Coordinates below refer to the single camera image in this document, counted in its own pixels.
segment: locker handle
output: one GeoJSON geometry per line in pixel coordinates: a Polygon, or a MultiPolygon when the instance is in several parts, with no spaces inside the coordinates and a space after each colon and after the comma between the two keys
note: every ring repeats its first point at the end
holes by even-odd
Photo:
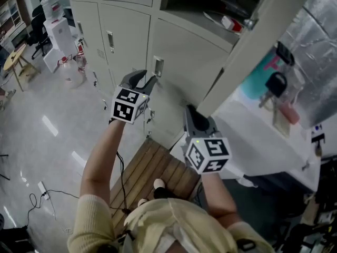
{"type": "Polygon", "coordinates": [[[106,31],[107,33],[107,38],[109,39],[109,46],[110,46],[110,50],[112,53],[115,52],[115,45],[114,45],[114,36],[112,34],[112,32],[110,31],[106,31]]]}
{"type": "Polygon", "coordinates": [[[77,22],[78,29],[80,30],[81,35],[83,35],[83,29],[82,29],[82,24],[81,22],[77,22]]]}
{"type": "Polygon", "coordinates": [[[153,66],[152,66],[152,74],[161,77],[163,73],[163,67],[164,67],[164,59],[153,56],[153,66]]]}

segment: wooden stool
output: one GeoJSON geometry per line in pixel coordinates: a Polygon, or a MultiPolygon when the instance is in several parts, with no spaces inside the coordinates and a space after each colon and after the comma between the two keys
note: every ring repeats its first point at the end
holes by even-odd
{"type": "Polygon", "coordinates": [[[15,75],[17,84],[19,85],[19,87],[20,87],[20,89],[21,89],[22,92],[23,92],[23,89],[21,87],[20,81],[19,81],[19,79],[17,77],[17,74],[15,72],[15,65],[17,63],[20,64],[22,70],[24,69],[25,66],[27,66],[27,67],[31,67],[32,69],[34,69],[35,73],[40,73],[41,74],[41,72],[39,70],[37,70],[30,62],[28,62],[26,59],[23,58],[22,53],[25,50],[26,46],[27,46],[27,44],[24,44],[17,51],[15,51],[15,50],[12,51],[11,54],[9,55],[9,57],[7,58],[5,64],[4,64],[4,70],[9,70],[9,69],[13,70],[13,73],[15,75]],[[26,63],[26,65],[22,66],[22,63],[21,63],[20,60],[24,61],[26,63]]]}

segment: teal object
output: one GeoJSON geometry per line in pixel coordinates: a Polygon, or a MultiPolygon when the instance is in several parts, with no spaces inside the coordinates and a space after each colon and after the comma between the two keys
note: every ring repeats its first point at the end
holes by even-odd
{"type": "Polygon", "coordinates": [[[241,90],[248,98],[259,99],[268,91],[265,84],[269,77],[282,65],[284,61],[276,54],[276,47],[273,47],[241,83],[241,90]]]}

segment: aluminum foil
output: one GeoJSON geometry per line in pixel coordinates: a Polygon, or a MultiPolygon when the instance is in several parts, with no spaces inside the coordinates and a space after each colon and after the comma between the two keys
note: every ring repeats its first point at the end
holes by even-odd
{"type": "Polygon", "coordinates": [[[337,0],[307,0],[280,41],[306,85],[295,105],[310,128],[337,112],[337,0]]]}

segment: power strip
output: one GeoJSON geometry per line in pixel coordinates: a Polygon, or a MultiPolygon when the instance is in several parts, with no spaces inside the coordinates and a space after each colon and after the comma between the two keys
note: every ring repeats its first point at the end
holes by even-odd
{"type": "MultiPolygon", "coordinates": [[[[42,182],[39,182],[37,184],[37,186],[38,186],[38,188],[40,188],[40,191],[41,191],[42,194],[44,194],[47,191],[42,182]]],[[[45,200],[47,200],[47,199],[50,198],[50,196],[48,195],[48,193],[46,193],[46,195],[44,195],[43,197],[44,197],[45,200]]]]}

